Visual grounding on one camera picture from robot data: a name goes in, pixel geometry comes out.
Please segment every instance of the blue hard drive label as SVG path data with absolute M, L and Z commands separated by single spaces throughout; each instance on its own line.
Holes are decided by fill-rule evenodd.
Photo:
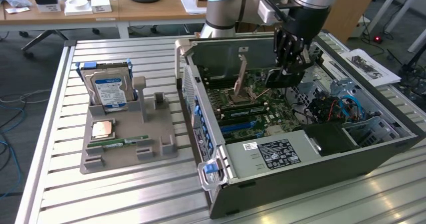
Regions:
M 269 169 L 285 167 L 301 162 L 287 139 L 258 144 L 257 148 Z
M 106 108 L 120 108 L 125 106 L 126 95 L 120 89 L 122 86 L 120 78 L 98 79 L 94 81 L 94 85 L 101 104 Z

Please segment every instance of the red light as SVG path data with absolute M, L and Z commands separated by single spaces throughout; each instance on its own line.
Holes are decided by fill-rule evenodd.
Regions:
M 382 40 L 382 38 L 380 38 L 379 36 L 375 36 L 374 39 L 372 39 L 372 41 L 374 41 L 375 43 L 380 43 L 383 40 Z

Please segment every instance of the hard drive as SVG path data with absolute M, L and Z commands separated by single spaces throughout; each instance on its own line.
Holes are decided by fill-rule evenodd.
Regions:
M 131 87 L 131 63 L 86 62 L 77 65 L 77 73 L 86 86 L 92 105 L 102 105 L 105 112 L 125 110 L 129 101 L 135 100 Z

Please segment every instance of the motherboard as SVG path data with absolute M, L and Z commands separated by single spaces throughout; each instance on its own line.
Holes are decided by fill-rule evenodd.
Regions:
M 235 78 L 205 82 L 226 144 L 291 132 L 303 124 L 294 116 L 286 91 L 265 87 L 267 69 L 247 70 L 234 94 Z

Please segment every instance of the gray plastic stand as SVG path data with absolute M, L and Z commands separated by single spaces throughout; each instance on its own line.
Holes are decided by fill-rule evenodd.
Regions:
M 133 88 L 138 100 L 126 103 L 127 109 L 105 113 L 101 105 L 89 105 L 84 132 L 80 172 L 82 174 L 110 170 L 130 165 L 177 157 L 177 146 L 169 103 L 163 93 L 154 93 L 153 98 L 143 99 L 145 77 L 134 77 Z M 112 134 L 102 139 L 92 140 L 93 123 L 112 122 Z M 122 138 L 147 135 L 131 145 L 117 148 L 88 144 Z

